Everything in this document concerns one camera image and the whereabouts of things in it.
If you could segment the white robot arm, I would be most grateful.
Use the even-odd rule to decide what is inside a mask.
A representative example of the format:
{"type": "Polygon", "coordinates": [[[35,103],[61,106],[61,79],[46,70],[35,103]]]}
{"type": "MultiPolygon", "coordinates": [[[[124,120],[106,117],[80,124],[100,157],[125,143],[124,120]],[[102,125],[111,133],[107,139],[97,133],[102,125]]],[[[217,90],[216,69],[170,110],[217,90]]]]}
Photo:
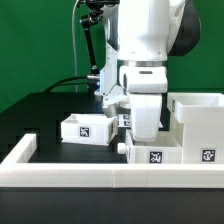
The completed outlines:
{"type": "Polygon", "coordinates": [[[166,62],[184,56],[199,42],[201,23],[194,0],[120,0],[105,9],[106,54],[101,71],[103,108],[131,110],[136,141],[153,141],[159,130],[166,62]]]}

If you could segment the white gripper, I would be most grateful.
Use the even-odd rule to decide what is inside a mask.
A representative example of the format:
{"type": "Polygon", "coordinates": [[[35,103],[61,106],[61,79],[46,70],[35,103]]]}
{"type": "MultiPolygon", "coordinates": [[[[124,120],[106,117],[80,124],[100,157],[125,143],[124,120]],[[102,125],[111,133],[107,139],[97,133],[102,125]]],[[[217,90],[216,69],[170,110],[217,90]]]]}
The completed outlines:
{"type": "Polygon", "coordinates": [[[133,139],[154,141],[159,130],[162,94],[168,88],[167,69],[121,66],[119,82],[130,102],[133,139]]]}

